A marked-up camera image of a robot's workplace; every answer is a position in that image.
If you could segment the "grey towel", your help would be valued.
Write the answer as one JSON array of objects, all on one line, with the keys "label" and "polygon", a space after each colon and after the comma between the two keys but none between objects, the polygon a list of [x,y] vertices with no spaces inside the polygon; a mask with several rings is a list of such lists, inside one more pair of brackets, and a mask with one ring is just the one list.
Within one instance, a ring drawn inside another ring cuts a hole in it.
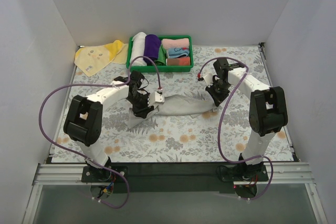
[{"label": "grey towel", "polygon": [[145,119],[135,116],[132,112],[132,109],[130,109],[127,126],[128,129],[132,129],[138,124],[150,119],[154,115],[189,115],[191,118],[195,118],[202,113],[214,110],[215,108],[216,106],[213,100],[200,100],[176,94],[170,97],[165,97],[164,103],[159,104],[153,111],[149,112]]}]

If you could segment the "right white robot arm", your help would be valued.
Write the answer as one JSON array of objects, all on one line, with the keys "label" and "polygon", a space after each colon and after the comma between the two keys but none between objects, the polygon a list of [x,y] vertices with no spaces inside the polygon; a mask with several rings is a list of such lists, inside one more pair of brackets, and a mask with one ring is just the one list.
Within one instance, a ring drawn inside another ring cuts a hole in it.
[{"label": "right white robot arm", "polygon": [[239,60],[229,63],[227,57],[211,60],[215,74],[199,72],[199,81],[205,81],[205,90],[216,106],[228,105],[236,91],[249,99],[248,121],[251,134],[244,151],[230,172],[243,179],[263,172],[266,149],[276,133],[287,125],[288,114],[285,92],[281,87],[271,87],[249,74],[249,68]]}]

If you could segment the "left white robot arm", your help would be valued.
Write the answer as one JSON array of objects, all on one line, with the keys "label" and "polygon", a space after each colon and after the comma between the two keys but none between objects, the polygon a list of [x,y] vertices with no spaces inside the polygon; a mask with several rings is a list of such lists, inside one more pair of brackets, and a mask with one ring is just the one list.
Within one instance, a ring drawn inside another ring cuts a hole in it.
[{"label": "left white robot arm", "polygon": [[86,97],[76,95],[70,104],[64,123],[64,133],[77,142],[89,166],[106,167],[110,158],[99,142],[102,130],[103,112],[120,100],[126,99],[132,105],[131,115],[146,119],[154,106],[148,106],[150,93],[141,85],[145,77],[133,71],[130,77],[116,77],[111,87],[103,88]]}]

